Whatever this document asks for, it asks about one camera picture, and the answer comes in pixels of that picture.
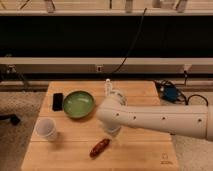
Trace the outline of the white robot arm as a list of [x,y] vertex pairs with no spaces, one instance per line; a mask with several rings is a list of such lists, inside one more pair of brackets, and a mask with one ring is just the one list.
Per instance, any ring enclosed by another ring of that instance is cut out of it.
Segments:
[[96,117],[108,132],[125,125],[213,141],[213,106],[128,106],[124,95],[112,90]]

